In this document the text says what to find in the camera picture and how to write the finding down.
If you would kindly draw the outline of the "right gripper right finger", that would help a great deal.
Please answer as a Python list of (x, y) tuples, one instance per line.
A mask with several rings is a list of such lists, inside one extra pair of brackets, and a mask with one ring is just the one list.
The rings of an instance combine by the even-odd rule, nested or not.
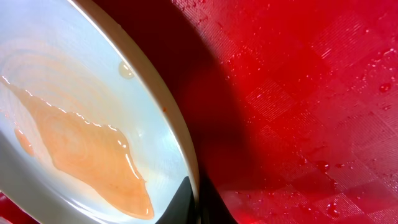
[(237, 224), (208, 176), (200, 179), (201, 224)]

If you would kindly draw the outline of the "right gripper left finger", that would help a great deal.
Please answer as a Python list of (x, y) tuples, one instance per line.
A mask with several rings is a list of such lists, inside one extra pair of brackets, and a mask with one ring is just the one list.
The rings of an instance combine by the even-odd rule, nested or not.
[(169, 206), (156, 224), (196, 224), (195, 201), (188, 177), (182, 180)]

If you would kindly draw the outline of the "light blue plate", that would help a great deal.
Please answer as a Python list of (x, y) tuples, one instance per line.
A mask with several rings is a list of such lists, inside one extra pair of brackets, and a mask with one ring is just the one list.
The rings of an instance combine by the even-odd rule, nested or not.
[(197, 158), (139, 46), (92, 1), (1, 2), (1, 192), (40, 223), (156, 223)]

